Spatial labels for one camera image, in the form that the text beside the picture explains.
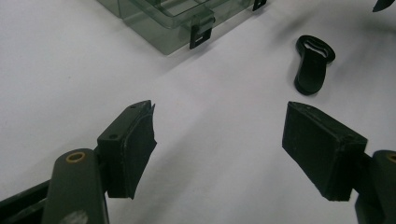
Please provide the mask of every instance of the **clear storage box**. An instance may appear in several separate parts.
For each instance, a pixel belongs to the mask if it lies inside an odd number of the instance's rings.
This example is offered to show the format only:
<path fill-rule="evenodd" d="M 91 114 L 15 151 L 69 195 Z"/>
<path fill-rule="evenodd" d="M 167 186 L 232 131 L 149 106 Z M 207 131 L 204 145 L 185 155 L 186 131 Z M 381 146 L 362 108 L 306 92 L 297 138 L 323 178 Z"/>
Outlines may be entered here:
<path fill-rule="evenodd" d="M 190 42 L 193 49 L 210 38 L 212 28 L 266 0 L 98 0 L 163 54 Z"/>

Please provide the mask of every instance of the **bolt hole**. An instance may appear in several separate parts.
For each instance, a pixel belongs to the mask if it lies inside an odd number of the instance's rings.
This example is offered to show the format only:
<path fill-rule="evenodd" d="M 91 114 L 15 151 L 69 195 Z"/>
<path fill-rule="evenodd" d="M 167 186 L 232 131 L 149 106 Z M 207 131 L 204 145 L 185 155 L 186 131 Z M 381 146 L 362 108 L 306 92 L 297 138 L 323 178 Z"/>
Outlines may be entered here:
<path fill-rule="evenodd" d="M 84 152 L 75 152 L 66 157 L 66 161 L 69 163 L 76 163 L 84 160 L 85 153 Z"/>
<path fill-rule="evenodd" d="M 389 159 L 390 161 L 393 161 L 393 162 L 396 163 L 396 154 L 395 154 L 395 153 L 388 154 L 388 159 Z"/>

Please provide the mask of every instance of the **plastic box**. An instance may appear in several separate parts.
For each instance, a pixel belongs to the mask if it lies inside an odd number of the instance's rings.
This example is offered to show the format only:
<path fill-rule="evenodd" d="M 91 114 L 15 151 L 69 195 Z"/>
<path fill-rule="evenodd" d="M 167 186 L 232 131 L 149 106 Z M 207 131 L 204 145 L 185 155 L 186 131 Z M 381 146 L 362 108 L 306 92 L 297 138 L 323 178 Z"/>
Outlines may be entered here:
<path fill-rule="evenodd" d="M 98 0 L 163 54 L 210 38 L 212 28 L 266 0 Z"/>

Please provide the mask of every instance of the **black mechanical part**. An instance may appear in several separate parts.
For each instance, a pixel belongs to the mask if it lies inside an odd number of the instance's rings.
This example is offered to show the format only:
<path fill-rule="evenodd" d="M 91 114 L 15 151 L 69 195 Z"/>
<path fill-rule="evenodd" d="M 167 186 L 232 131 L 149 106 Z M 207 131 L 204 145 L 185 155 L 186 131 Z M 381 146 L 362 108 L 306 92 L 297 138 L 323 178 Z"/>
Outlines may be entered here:
<path fill-rule="evenodd" d="M 253 11 L 256 11 L 257 9 L 261 8 L 262 6 L 265 5 L 265 3 L 267 3 L 267 0 L 254 0 L 254 4 L 253 4 Z"/>
<path fill-rule="evenodd" d="M 378 0 L 373 8 L 373 12 L 382 11 L 393 4 L 395 0 Z"/>
<path fill-rule="evenodd" d="M 0 223 L 108 223 L 104 193 L 133 198 L 156 146 L 153 111 L 151 101 L 128 106 L 95 150 L 63 154 L 51 180 L 0 202 Z"/>
<path fill-rule="evenodd" d="M 216 19 L 210 16 L 198 16 L 192 20 L 190 49 L 195 49 L 212 36 L 212 29 Z"/>
<path fill-rule="evenodd" d="M 282 147 L 329 201 L 349 200 L 349 160 L 362 154 L 366 144 L 366 138 L 313 106 L 288 103 Z"/>
<path fill-rule="evenodd" d="M 314 94 L 323 86 L 326 66 L 335 59 L 334 50 L 312 35 L 300 36 L 296 48 L 302 59 L 294 86 L 303 95 Z"/>
<path fill-rule="evenodd" d="M 40 223 L 49 185 L 46 181 L 0 202 L 0 223 Z"/>
<path fill-rule="evenodd" d="M 282 147 L 323 197 L 348 201 L 352 189 L 360 224 L 396 223 L 396 152 L 364 153 L 367 139 L 314 108 L 288 103 Z"/>
<path fill-rule="evenodd" d="M 108 165 L 110 198 L 134 198 L 137 184 L 157 143 L 150 101 L 127 107 L 99 136 L 95 151 Z"/>
<path fill-rule="evenodd" d="M 42 224 L 107 224 L 105 192 L 96 154 L 76 149 L 56 160 Z"/>

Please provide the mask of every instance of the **box latch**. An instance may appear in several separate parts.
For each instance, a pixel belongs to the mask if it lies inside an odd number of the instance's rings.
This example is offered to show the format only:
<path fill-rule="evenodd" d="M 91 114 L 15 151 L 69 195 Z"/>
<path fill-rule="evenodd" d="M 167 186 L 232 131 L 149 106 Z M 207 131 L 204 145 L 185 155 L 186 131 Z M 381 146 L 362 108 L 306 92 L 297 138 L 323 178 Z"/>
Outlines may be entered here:
<path fill-rule="evenodd" d="M 253 11 L 261 8 L 265 3 L 267 3 L 267 0 L 254 0 Z"/>
<path fill-rule="evenodd" d="M 213 16 L 205 17 L 202 20 L 195 18 L 195 20 L 192 21 L 190 49 L 194 49 L 210 38 L 214 23 L 215 18 Z"/>

